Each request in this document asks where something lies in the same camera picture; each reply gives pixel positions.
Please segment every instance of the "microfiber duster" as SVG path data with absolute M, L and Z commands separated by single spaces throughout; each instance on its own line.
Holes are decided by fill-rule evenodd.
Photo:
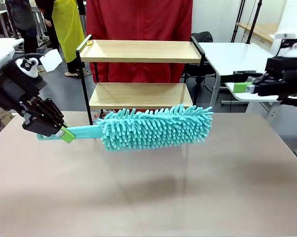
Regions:
M 67 128 L 75 139 L 101 138 L 109 151 L 146 150 L 204 142 L 211 129 L 212 107 L 177 105 L 169 109 L 136 112 L 122 109 L 98 119 L 93 126 Z M 40 140 L 60 139 L 55 135 Z

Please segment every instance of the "yellow-green skirt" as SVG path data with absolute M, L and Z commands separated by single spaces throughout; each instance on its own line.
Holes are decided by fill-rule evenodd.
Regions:
M 56 0 L 52 18 L 66 63 L 69 63 L 76 58 L 76 48 L 85 39 L 76 0 Z

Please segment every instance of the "red jacket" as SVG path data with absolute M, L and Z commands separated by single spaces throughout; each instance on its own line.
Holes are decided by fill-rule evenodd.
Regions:
M 87 0 L 86 31 L 96 40 L 189 41 L 192 0 Z M 183 64 L 98 63 L 100 82 L 179 82 Z M 94 75 L 93 63 L 90 64 Z

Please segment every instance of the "chenille bristle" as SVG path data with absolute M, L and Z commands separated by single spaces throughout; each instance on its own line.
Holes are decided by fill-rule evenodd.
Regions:
M 186 143 L 204 142 L 211 129 L 212 107 L 203 109 L 183 104 L 145 113 L 133 109 L 111 112 L 98 120 L 107 150 L 147 150 Z

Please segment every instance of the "wooden shelf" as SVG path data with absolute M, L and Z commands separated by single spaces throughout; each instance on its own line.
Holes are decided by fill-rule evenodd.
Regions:
M 92 40 L 80 53 L 83 62 L 200 63 L 189 41 Z
M 252 25 L 247 23 L 236 23 L 237 26 L 250 31 Z M 273 43 L 273 38 L 269 35 L 274 35 L 278 31 L 279 25 L 275 23 L 269 24 L 257 24 L 255 25 L 253 34 L 260 37 L 261 39 Z
M 161 109 L 192 106 L 185 83 L 98 83 L 89 101 L 91 109 Z

